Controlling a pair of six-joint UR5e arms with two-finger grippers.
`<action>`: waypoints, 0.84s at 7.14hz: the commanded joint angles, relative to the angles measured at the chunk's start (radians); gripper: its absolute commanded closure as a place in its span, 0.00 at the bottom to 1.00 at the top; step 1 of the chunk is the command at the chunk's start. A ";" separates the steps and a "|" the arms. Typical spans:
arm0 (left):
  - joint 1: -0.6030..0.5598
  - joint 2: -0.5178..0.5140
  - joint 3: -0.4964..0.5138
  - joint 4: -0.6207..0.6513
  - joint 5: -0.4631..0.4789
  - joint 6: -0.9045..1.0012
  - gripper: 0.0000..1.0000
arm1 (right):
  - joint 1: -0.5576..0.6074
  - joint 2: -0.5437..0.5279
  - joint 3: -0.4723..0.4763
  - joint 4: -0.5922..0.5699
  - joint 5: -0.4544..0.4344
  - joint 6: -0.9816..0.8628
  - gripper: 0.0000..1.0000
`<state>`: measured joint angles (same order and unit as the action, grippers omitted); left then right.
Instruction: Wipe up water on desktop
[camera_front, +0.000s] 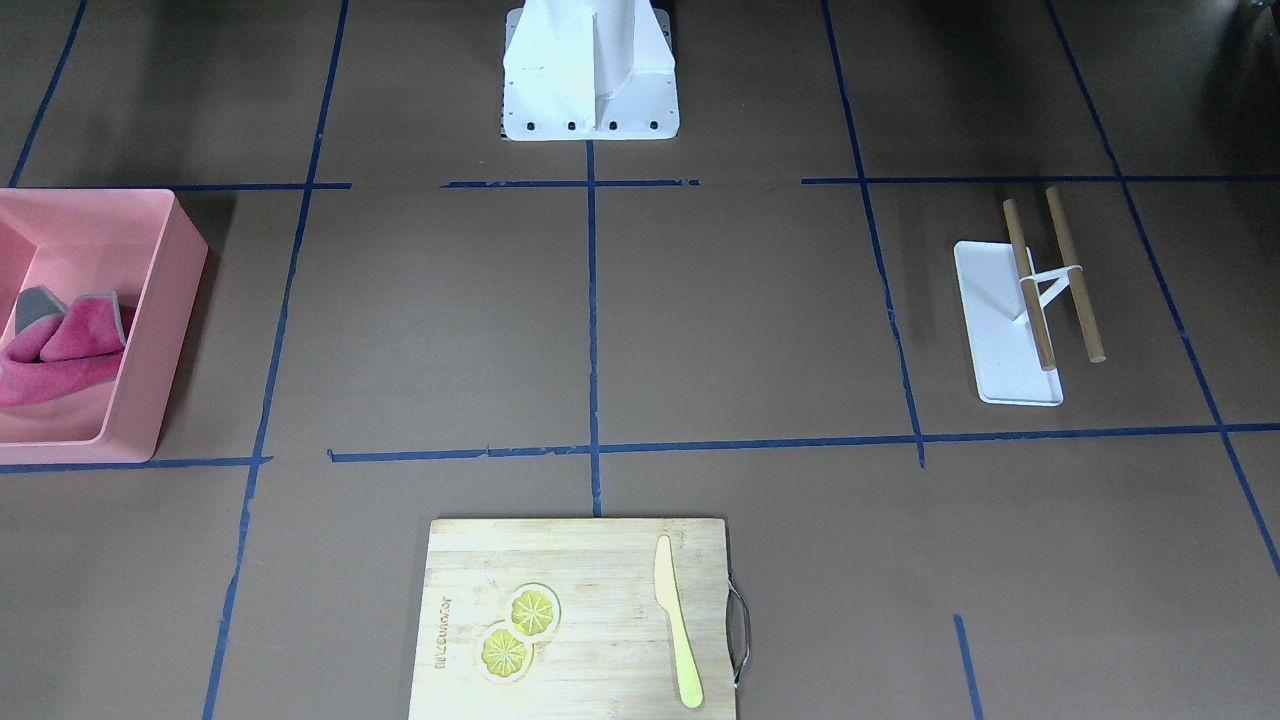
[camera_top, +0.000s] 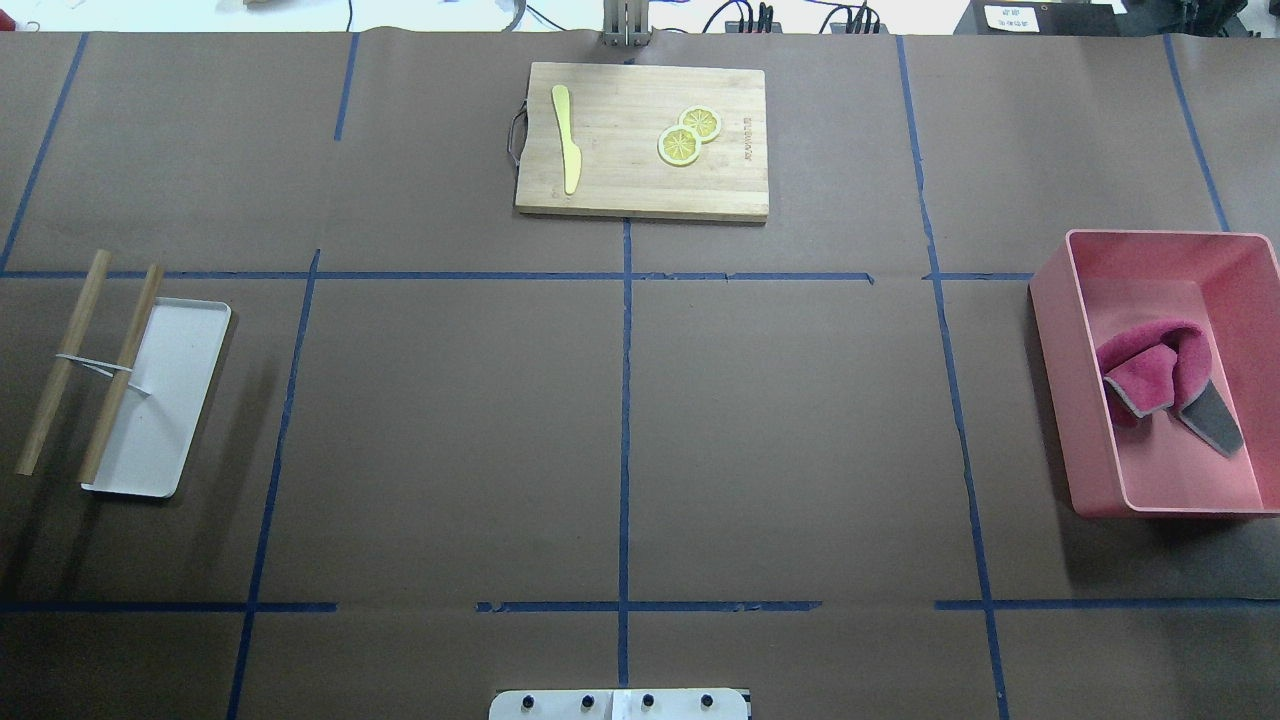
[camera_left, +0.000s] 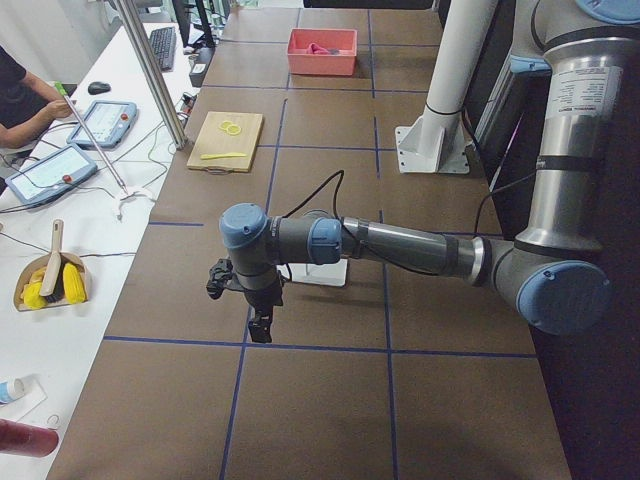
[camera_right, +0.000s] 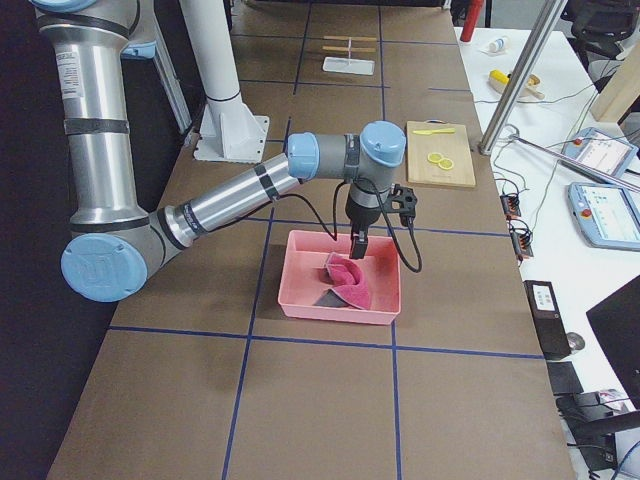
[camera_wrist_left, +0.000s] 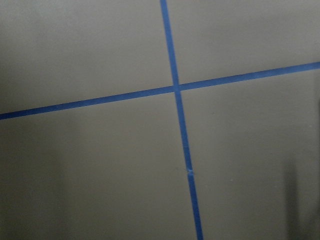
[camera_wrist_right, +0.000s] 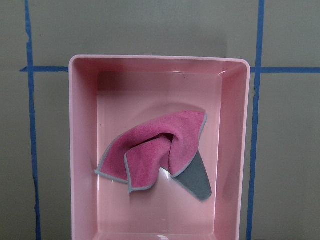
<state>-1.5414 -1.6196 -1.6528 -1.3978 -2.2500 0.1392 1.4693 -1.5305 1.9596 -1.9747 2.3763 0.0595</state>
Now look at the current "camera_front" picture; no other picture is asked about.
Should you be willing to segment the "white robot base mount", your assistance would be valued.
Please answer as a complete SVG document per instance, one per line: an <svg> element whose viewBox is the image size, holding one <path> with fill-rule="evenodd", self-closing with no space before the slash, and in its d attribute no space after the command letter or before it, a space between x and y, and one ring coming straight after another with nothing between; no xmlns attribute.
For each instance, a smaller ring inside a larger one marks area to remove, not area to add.
<svg viewBox="0 0 1280 720"><path fill-rule="evenodd" d="M516 142L650 141L681 115L669 12L526 1L506 15L500 129Z"/></svg>

